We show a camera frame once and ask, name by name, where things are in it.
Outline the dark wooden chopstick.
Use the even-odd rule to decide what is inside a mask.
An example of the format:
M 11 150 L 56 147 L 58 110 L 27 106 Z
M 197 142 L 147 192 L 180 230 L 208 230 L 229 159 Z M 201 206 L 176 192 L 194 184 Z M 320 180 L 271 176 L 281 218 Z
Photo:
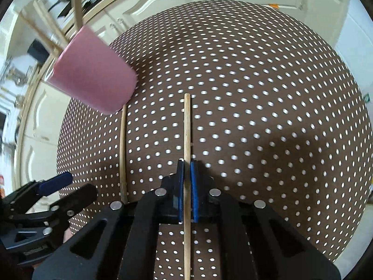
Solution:
M 83 27 L 82 0 L 72 0 L 72 6 L 74 9 L 76 31 L 78 32 Z

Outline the brown polka dot tablecloth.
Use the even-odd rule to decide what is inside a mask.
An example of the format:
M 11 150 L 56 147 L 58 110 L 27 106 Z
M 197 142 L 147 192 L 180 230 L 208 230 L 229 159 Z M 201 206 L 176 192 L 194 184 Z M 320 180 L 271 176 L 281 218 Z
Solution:
M 263 200 L 329 260 L 359 225 L 372 179 L 372 125 L 333 48 L 302 22 L 240 1 L 198 1 L 137 23 L 111 47 L 138 74 L 126 112 L 130 201 L 183 155 L 239 200 Z

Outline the pink utensil cup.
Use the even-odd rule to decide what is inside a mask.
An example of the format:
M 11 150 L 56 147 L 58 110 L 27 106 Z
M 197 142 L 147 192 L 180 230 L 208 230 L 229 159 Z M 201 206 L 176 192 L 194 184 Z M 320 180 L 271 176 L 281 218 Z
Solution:
M 113 114 L 131 99 L 137 74 L 85 25 L 62 52 L 47 82 L 92 109 Z

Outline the black knife block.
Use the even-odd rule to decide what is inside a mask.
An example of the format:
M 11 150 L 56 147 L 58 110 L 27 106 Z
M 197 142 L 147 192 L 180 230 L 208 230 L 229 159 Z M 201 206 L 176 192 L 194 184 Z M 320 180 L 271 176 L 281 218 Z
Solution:
M 34 39 L 33 42 L 30 44 L 27 49 L 27 53 L 40 64 L 44 64 L 50 55 L 43 44 L 37 39 Z

